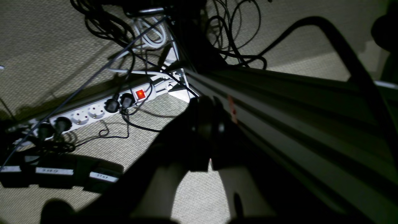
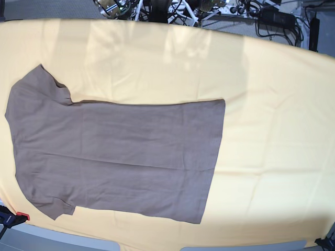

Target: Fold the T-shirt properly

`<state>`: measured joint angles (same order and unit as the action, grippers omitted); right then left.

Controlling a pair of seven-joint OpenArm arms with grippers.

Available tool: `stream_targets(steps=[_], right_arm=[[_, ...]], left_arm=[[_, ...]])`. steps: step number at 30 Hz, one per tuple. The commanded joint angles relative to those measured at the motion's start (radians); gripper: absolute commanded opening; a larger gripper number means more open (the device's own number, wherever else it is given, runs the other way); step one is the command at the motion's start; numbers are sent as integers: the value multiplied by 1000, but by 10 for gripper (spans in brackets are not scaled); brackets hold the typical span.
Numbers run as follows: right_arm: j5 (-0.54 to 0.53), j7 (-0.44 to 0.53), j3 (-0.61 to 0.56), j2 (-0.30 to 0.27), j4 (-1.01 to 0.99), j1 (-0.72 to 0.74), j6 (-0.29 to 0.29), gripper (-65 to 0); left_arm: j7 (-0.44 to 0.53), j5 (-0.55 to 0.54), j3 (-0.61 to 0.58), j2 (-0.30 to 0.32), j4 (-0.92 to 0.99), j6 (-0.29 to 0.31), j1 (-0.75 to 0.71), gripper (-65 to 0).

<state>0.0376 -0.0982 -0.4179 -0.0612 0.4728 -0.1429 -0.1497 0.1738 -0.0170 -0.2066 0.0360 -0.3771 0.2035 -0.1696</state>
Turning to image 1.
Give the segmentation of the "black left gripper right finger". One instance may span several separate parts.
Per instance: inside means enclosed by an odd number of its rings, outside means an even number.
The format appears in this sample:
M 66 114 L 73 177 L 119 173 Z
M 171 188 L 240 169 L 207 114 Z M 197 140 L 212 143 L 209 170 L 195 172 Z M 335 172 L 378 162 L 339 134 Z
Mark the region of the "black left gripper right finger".
M 232 218 L 351 218 L 308 190 L 232 122 L 221 101 L 213 106 L 211 161 L 223 182 Z

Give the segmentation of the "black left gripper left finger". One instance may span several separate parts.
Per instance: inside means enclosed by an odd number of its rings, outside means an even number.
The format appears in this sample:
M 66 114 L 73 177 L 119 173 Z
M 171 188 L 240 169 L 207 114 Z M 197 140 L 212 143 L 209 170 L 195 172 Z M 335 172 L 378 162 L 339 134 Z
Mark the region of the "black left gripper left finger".
M 170 218 L 177 188 L 193 165 L 197 110 L 203 99 L 191 99 L 119 180 L 78 212 L 78 218 Z

